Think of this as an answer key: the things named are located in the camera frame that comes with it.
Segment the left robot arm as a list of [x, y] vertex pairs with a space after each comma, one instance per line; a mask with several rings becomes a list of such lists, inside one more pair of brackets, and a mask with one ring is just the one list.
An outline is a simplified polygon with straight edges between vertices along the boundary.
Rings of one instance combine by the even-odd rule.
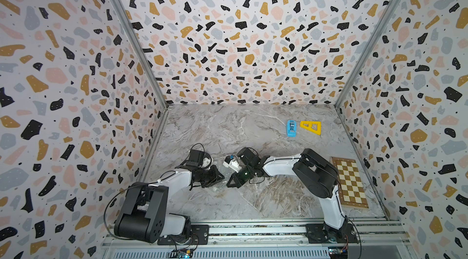
[[207, 169], [176, 169], [155, 182], [135, 182], [126, 191], [113, 235], [121, 240], [155, 243], [164, 238], [175, 244], [193, 240], [191, 219], [167, 211], [169, 198], [182, 189], [207, 188], [225, 179], [216, 166]]

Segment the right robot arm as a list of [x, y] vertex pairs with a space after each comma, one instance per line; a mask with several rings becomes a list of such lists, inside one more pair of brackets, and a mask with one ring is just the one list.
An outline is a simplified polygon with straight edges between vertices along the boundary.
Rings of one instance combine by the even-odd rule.
[[255, 177], [296, 176], [319, 199], [324, 224], [336, 231], [345, 225], [346, 216], [338, 198], [338, 170], [312, 149], [288, 157], [260, 157], [245, 147], [236, 155], [226, 156], [223, 166], [234, 170], [227, 183], [229, 188], [240, 188]]

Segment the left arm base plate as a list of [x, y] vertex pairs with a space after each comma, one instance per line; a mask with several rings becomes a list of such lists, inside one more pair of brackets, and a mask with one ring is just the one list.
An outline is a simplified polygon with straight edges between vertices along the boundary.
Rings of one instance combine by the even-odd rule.
[[185, 227], [180, 235], [165, 235], [157, 240], [159, 246], [173, 245], [207, 245], [210, 226], [208, 224], [195, 224]]

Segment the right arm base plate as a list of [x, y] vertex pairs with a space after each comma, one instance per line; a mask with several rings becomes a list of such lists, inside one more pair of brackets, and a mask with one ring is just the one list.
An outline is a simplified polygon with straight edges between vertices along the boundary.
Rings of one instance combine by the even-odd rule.
[[306, 224], [305, 236], [310, 244], [325, 243], [359, 243], [357, 232], [347, 221], [340, 229], [334, 229], [325, 223]]

